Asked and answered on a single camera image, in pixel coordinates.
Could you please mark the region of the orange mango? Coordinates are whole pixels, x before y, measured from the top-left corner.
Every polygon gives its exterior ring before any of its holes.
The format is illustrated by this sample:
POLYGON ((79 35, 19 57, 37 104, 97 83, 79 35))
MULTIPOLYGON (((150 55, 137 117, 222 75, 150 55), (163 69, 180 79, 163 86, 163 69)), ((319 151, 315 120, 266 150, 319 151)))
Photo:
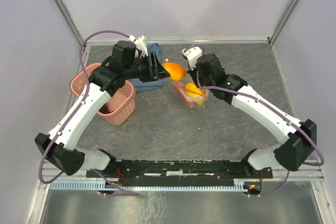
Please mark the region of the orange mango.
POLYGON ((181 81, 186 76, 185 68, 177 63, 165 62, 163 68, 170 74, 172 81, 181 81))

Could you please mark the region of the yellow lemon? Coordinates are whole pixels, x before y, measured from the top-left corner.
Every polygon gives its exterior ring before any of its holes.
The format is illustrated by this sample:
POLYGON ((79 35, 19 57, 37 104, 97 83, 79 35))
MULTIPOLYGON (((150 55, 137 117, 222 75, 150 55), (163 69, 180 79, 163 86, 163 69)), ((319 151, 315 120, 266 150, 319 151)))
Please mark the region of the yellow lemon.
POLYGON ((202 105, 206 101, 206 95, 203 90, 198 88, 194 83, 188 82, 184 86, 185 97, 188 102, 202 105))

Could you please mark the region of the clear zip bag red zipper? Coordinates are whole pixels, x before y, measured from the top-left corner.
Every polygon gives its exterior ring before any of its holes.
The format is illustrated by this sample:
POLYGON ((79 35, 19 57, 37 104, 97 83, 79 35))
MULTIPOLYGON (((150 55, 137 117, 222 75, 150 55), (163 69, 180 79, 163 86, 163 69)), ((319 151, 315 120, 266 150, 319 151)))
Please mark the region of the clear zip bag red zipper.
POLYGON ((188 67, 165 59, 163 67, 170 74, 172 87, 178 96, 190 107, 203 106, 208 101, 208 92, 196 86, 192 77, 187 73, 188 67))

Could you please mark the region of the dark red grape bunch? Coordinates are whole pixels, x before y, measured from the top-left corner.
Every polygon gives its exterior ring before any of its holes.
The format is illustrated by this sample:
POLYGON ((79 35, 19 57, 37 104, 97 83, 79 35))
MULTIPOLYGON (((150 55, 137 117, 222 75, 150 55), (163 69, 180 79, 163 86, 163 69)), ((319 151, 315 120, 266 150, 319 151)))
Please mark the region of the dark red grape bunch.
POLYGON ((100 108, 99 112, 102 113, 102 114, 109 114, 109 113, 111 113, 111 111, 109 110, 109 107, 106 104, 104 104, 100 108))

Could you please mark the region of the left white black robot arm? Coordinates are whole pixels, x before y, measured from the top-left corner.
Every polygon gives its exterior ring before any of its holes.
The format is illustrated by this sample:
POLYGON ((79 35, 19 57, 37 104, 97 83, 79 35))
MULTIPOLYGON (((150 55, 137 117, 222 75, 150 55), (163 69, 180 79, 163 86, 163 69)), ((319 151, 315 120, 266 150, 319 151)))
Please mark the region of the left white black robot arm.
POLYGON ((79 170, 98 169, 105 177, 116 171, 115 162, 105 151, 86 151, 77 143, 93 117, 127 80, 152 82, 168 78, 155 52, 145 53, 131 41, 121 40, 112 49, 111 56, 98 64, 88 77, 86 85, 65 117, 49 133, 38 133, 35 144, 47 160, 62 173, 71 176, 79 170))

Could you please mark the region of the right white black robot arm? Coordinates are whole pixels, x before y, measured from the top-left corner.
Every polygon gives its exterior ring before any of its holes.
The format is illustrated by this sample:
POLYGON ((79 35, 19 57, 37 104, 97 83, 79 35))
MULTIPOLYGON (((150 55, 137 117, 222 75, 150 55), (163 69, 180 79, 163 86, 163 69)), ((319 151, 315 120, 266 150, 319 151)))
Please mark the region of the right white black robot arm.
POLYGON ((216 98, 250 115, 278 141, 277 145, 254 150, 246 155, 241 172, 254 177, 260 170, 280 165, 295 172, 306 163, 317 143, 317 126, 301 121, 278 109, 260 96, 244 79, 227 74, 215 54, 188 50, 188 74, 199 88, 208 89, 216 98))

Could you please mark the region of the blue folded cloth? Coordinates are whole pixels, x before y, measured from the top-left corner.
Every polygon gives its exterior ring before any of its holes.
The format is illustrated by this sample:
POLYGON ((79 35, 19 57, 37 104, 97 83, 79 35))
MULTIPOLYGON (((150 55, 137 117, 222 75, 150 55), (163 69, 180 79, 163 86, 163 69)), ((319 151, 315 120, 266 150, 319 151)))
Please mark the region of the blue folded cloth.
MULTIPOLYGON (((162 54, 163 54, 162 47, 158 43, 148 44, 147 50, 148 52, 155 52, 159 63, 162 62, 162 54)), ((137 93, 146 92, 163 87, 163 80, 142 82, 139 79, 130 79, 129 81, 135 86, 137 93)))

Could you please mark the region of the pink plastic perforated basket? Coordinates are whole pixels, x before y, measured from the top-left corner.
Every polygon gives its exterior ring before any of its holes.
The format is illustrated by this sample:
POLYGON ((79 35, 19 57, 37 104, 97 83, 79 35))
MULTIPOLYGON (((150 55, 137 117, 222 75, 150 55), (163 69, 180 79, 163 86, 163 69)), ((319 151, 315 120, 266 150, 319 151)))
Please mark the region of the pink plastic perforated basket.
POLYGON ((110 83, 105 70, 102 64, 93 63, 72 79, 70 89, 77 101, 66 114, 67 126, 87 126, 96 114, 118 126, 134 112, 134 85, 127 80, 110 83), (99 112, 104 104, 111 113, 99 112))

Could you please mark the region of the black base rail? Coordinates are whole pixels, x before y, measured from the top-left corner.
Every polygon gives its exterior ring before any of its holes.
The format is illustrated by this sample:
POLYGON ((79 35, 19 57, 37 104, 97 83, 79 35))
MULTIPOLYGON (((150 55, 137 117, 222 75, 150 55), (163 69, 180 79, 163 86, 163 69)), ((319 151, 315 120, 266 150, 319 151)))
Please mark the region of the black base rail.
POLYGON ((271 179, 272 169, 255 170, 245 161, 113 161, 101 173, 129 187, 232 186, 234 179, 271 179))

